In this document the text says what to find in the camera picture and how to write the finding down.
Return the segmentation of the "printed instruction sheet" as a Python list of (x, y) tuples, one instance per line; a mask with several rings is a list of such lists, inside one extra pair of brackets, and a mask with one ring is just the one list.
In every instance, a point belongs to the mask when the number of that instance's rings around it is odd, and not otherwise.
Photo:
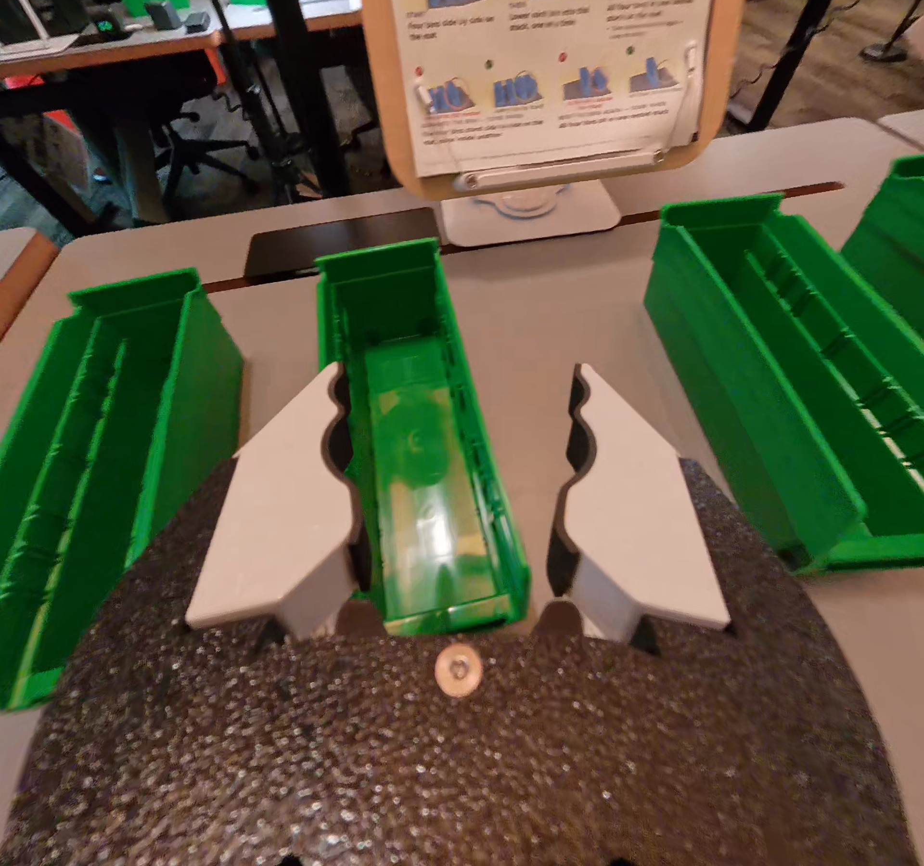
[(691, 143), (712, 0), (392, 0), (421, 179)]

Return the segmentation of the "instruction sheet on stand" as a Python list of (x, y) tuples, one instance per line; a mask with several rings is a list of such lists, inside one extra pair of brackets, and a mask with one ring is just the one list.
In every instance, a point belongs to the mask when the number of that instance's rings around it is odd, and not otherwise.
[(399, 182), (431, 200), (491, 194), (551, 184), (682, 167), (715, 137), (730, 91), (731, 72), (745, 0), (712, 0), (702, 71), (701, 106), (695, 139), (666, 152), (597, 155), (557, 163), (491, 169), (421, 179), (415, 173), (410, 123), (400, 75), (397, 24), (392, 0), (362, 0), (363, 30), (383, 123), (386, 155)]

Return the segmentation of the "black office chair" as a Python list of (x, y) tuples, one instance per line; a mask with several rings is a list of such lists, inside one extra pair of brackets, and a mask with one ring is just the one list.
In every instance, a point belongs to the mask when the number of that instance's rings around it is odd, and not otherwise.
[(237, 101), (203, 98), (153, 125), (157, 176), (170, 221), (288, 204)]

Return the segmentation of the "clear box white frame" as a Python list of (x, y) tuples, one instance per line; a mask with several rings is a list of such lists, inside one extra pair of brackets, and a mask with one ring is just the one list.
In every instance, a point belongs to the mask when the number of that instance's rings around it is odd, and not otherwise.
[(66, 35), (52, 36), (49, 34), (39, 14), (33, 8), (29, 0), (16, 1), (29, 19), (29, 23), (36, 37), (31, 40), (16, 43), (2, 43), (2, 62), (59, 54), (76, 43), (81, 34), (80, 30)]

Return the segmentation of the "wooden-top table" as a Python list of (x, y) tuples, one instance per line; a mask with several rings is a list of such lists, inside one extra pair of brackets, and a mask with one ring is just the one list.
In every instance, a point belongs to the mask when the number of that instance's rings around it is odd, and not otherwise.
[[(191, 7), (180, 11), (209, 14), (209, 27), (187, 32), (184, 28), (159, 30), (149, 16), (128, 21), (131, 35), (123, 40), (104, 40), (94, 44), (75, 44), (59, 52), (14, 55), (2, 52), (1, 77), (34, 77), (88, 66), (124, 63), (178, 52), (213, 50), (223, 41), (220, 17), (210, 0), (190, 0)], [(237, 40), (264, 40), (275, 35), (271, 14), (266, 7), (226, 4), (220, 0), (228, 27)], [(360, 27), (362, 0), (299, 0), (301, 15), (309, 31)]]

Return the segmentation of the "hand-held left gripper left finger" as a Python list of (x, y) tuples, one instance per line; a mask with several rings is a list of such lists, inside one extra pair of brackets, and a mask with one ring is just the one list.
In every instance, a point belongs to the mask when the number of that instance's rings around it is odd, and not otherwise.
[(186, 611), (191, 629), (271, 618), (314, 636), (359, 589), (362, 509), (343, 364), (329, 364), (248, 440)]

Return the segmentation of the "black tripod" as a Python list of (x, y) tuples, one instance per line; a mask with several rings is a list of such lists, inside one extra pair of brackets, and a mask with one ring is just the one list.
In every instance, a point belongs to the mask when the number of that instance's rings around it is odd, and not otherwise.
[[(351, 195), (352, 184), (340, 148), (334, 116), (318, 63), (309, 52), (310, 40), (298, 0), (266, 0), (275, 28), (276, 63), (285, 94), (307, 150), (323, 198)], [(288, 197), (298, 199), (299, 169), (277, 136), (266, 114), (261, 88), (255, 82), (237, 40), (226, 23), (220, 0), (210, 0), (222, 25), (219, 49), (227, 60), (230, 79), (257, 135), (271, 170)]]

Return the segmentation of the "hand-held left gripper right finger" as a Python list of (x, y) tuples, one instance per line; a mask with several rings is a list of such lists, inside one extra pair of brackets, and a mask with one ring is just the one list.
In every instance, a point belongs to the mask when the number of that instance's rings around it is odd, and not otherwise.
[(546, 575), (578, 629), (630, 643), (644, 620), (723, 632), (732, 623), (676, 448), (576, 364)]

